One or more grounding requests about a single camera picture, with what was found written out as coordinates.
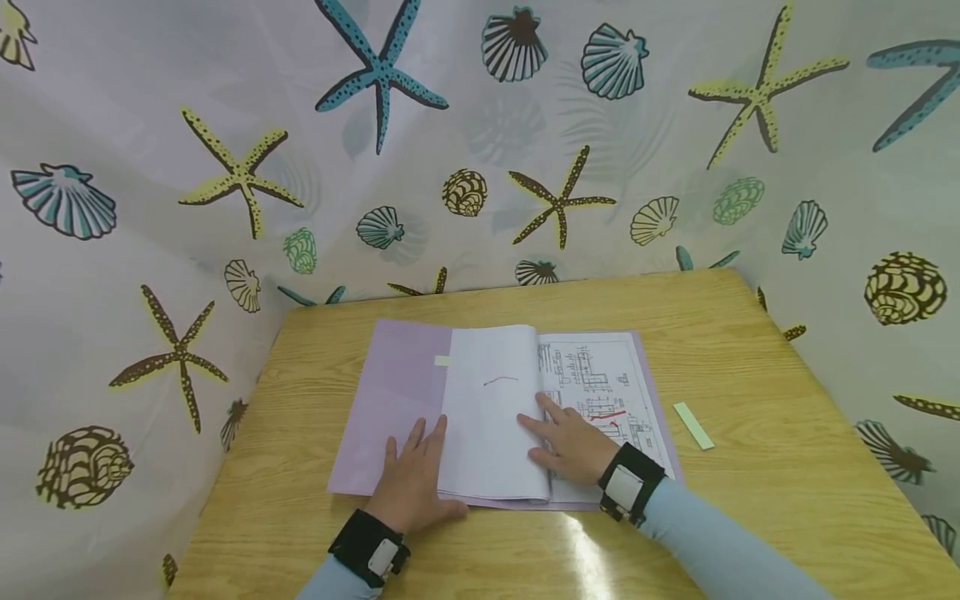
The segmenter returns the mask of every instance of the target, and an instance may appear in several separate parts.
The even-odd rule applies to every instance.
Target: open notebook
[[[541,441],[517,413],[546,419],[545,391],[619,443],[630,442],[681,479],[635,331],[538,333],[529,325],[455,329],[380,320],[327,490],[370,495],[389,436],[402,444],[418,417],[448,425],[441,496],[515,510],[594,510],[596,487],[566,482],[527,458]]]

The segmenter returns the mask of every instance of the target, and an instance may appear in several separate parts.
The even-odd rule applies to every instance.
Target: sticky note
[[[677,411],[677,414],[680,415],[680,420],[684,422],[686,428],[690,430],[693,439],[700,445],[700,449],[709,450],[714,447],[713,440],[710,439],[710,436],[707,435],[704,428],[700,426],[700,422],[697,421],[697,418],[690,412],[690,407],[686,405],[686,402],[674,404],[673,408]]]

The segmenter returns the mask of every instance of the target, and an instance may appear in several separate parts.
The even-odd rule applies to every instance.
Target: wrist strap
[[[360,509],[327,550],[371,588],[383,588],[389,573],[398,575],[410,558],[403,536]]]
[[[666,471],[649,456],[630,444],[620,446],[598,482],[604,491],[600,510],[620,520],[628,516],[639,526],[646,520],[643,513],[650,496],[666,477]]]

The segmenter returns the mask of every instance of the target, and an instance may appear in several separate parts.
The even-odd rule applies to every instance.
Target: purple folder
[[[650,366],[639,335],[635,331],[632,333],[667,454],[677,480],[683,481],[677,449],[663,418]],[[402,443],[420,417],[426,418],[428,431],[432,428],[440,416],[446,386],[446,367],[435,365],[435,358],[449,355],[452,337],[453,328],[443,325],[387,319],[376,322],[344,438],[326,485],[328,492],[372,495],[383,471],[387,438],[394,436]],[[474,506],[520,511],[598,509],[595,503],[584,502],[533,503],[526,500],[447,497],[457,497]]]

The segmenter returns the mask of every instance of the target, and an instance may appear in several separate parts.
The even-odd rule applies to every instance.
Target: right hand
[[[530,459],[582,486],[595,486],[613,461],[620,446],[589,424],[572,408],[561,408],[546,394],[537,394],[537,404],[552,423],[517,415],[516,420],[532,433],[550,442],[553,452],[530,448]]]

